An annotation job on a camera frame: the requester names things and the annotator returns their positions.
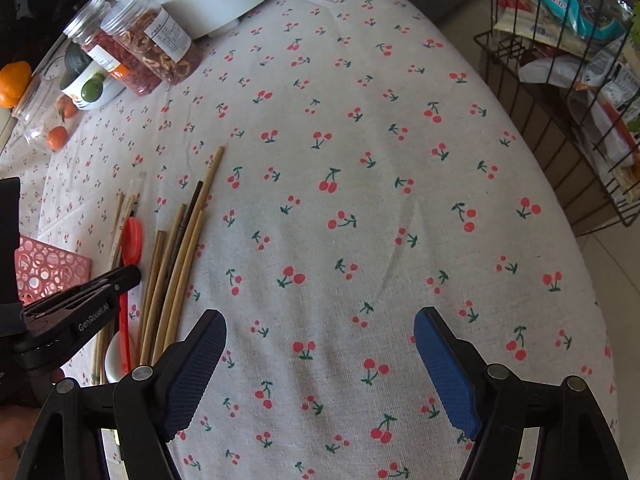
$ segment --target glass jar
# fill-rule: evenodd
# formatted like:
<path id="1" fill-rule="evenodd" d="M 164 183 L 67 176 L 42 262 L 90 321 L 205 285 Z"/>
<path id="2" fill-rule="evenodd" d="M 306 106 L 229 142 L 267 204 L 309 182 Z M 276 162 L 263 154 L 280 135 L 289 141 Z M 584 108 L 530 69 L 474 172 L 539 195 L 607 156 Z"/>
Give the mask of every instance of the glass jar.
<path id="1" fill-rule="evenodd" d="M 107 0 L 89 0 L 66 26 L 65 34 L 134 94 L 151 94 L 162 80 L 100 28 L 110 10 Z"/>
<path id="2" fill-rule="evenodd" d="M 200 49 L 156 0 L 120 0 L 100 28 L 169 85 L 187 79 L 202 62 Z"/>
<path id="3" fill-rule="evenodd" d="M 60 79 L 34 75 L 11 113 L 22 125 L 28 144 L 54 152 L 64 148 L 82 118 L 71 98 L 60 91 Z"/>

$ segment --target pink plastic container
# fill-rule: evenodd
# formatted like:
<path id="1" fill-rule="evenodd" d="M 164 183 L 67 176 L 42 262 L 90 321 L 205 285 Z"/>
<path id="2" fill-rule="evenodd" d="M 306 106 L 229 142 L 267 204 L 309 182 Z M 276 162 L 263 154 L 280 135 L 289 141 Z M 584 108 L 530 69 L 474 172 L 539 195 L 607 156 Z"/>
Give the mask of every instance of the pink plastic container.
<path id="1" fill-rule="evenodd" d="M 23 304 L 86 283 L 91 276 L 89 258 L 26 236 L 20 236 L 14 259 L 18 295 Z"/>

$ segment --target tablecloth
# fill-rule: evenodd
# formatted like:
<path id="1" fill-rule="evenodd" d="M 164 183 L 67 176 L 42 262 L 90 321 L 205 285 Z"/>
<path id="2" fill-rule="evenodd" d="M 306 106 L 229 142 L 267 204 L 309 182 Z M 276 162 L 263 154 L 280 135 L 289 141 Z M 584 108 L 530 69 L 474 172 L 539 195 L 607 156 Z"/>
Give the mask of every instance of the tablecloth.
<path id="1" fill-rule="evenodd" d="M 146 275 L 155 231 L 226 147 L 179 335 L 215 308 L 228 337 L 170 444 L 182 478 L 458 478 L 471 443 L 415 350 L 425 305 L 524 380 L 587 379 L 615 432 L 606 328 L 556 197 L 415 7 L 268 0 L 200 47 L 191 78 L 88 113 L 48 168 L 8 154 L 3 170 L 23 182 L 34 171 L 40 239 L 91 257 L 95 272 L 116 194 L 142 174 Z M 134 291 L 133 325 L 139 302 Z M 88 345 L 65 371 L 87 385 L 90 365 Z M 111 444 L 108 457 L 119 461 Z"/>

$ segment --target floor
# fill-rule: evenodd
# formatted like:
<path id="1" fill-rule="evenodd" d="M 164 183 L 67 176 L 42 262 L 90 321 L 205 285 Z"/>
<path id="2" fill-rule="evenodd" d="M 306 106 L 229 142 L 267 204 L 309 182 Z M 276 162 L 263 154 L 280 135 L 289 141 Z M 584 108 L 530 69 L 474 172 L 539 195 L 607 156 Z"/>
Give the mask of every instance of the floor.
<path id="1" fill-rule="evenodd" d="M 480 47 L 473 36 L 488 29 L 490 0 L 469 0 L 438 23 L 447 39 L 475 68 Z M 600 301 L 614 355 L 620 453 L 630 480 L 640 480 L 640 221 L 577 239 Z"/>

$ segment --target blue gripper pad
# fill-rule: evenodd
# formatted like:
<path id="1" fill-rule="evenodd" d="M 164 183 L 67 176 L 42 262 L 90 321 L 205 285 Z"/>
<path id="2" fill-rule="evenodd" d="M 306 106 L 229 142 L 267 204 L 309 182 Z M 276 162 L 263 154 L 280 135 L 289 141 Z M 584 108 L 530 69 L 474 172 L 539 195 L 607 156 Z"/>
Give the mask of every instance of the blue gripper pad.
<path id="1" fill-rule="evenodd" d="M 427 368 L 431 382 L 454 428 L 462 430 L 465 436 L 475 440 L 482 428 L 482 421 L 476 411 L 476 394 L 460 363 L 453 354 L 433 319 L 423 308 L 415 316 L 415 347 Z"/>
<path id="2" fill-rule="evenodd" d="M 158 361 L 162 367 L 155 387 L 162 412 L 158 433 L 166 442 L 191 423 L 225 343 L 225 318 L 206 310 L 185 341 L 167 348 L 168 361 Z"/>

